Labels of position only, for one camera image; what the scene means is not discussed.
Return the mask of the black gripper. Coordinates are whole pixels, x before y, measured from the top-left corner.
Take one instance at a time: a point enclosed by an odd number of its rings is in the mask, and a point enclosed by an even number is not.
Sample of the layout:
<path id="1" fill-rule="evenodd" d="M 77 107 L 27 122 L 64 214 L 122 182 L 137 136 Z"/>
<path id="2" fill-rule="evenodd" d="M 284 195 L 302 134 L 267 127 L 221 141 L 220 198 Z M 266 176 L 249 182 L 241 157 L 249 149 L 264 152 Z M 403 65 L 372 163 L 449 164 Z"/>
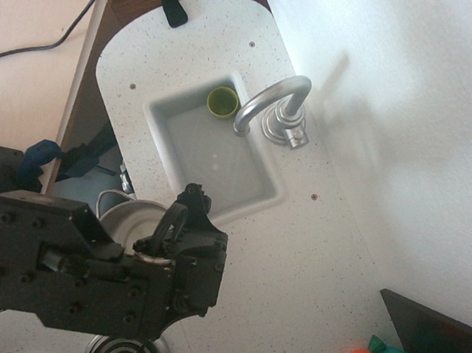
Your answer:
<path id="1" fill-rule="evenodd" d="M 144 340 L 187 317 L 204 317 L 216 305 L 229 237 L 210 222 L 211 202 L 201 185 L 187 185 L 153 234 L 133 245 L 135 257 L 148 264 Z"/>

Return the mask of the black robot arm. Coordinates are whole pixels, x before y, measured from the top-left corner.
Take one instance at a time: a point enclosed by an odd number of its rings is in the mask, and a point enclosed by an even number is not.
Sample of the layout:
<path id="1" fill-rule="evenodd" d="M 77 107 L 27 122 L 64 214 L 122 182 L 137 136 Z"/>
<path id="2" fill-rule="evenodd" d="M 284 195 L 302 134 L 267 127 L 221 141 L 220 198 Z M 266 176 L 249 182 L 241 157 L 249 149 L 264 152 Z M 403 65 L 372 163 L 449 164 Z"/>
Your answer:
<path id="1" fill-rule="evenodd" d="M 228 237 L 189 184 L 156 225 L 116 235 L 87 204 L 40 193 L 40 168 L 59 149 L 0 146 L 0 310 L 48 328 L 155 340 L 218 300 Z"/>

